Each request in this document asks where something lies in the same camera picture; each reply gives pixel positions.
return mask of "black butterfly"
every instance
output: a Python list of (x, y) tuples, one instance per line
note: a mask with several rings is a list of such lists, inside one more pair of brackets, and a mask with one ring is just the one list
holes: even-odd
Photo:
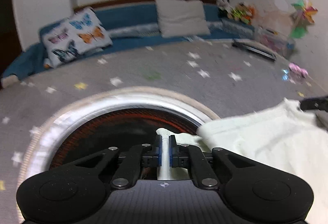
[(61, 62), (67, 62), (70, 60), (70, 55), (74, 57), (78, 57), (80, 54), (78, 53), (77, 49), (75, 48), (75, 41), (72, 40), (69, 42), (67, 50), (62, 49), (54, 49), (52, 50)]

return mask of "metal screw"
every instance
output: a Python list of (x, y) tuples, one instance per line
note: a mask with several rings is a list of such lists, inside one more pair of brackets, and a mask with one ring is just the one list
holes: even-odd
[(117, 187), (124, 187), (124, 186), (128, 185), (129, 181), (124, 178), (117, 178), (117, 179), (113, 180), (112, 183), (113, 183), (113, 185), (115, 185)]
[(218, 184), (218, 181), (216, 179), (206, 178), (206, 179), (202, 180), (202, 184), (204, 184), (205, 186), (208, 186), (208, 187), (212, 187), (212, 186), (215, 186), (216, 184)]

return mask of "pink toy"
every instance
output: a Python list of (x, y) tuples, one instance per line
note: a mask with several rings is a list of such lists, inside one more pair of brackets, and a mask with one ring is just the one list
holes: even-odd
[(302, 69), (301, 67), (299, 67), (298, 65), (294, 64), (294, 63), (290, 63), (289, 64), (289, 69), (294, 72), (295, 74), (305, 78), (306, 76), (309, 75), (309, 73), (307, 72), (306, 69)]

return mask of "pink butterfly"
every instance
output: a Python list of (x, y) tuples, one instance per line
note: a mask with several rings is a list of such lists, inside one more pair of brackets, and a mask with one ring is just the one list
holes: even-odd
[(48, 41), (50, 41), (53, 44), (58, 44), (60, 40), (64, 40), (68, 38), (67, 31), (68, 29), (64, 28), (60, 34), (58, 35), (55, 34), (55, 36), (48, 38)]

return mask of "pillow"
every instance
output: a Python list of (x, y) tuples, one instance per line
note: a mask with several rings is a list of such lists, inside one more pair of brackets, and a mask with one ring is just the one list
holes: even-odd
[(200, 0), (155, 0), (163, 37), (209, 35)]
[(45, 34), (42, 41), (54, 68), (90, 50), (113, 44), (91, 8), (85, 8), (65, 19)]

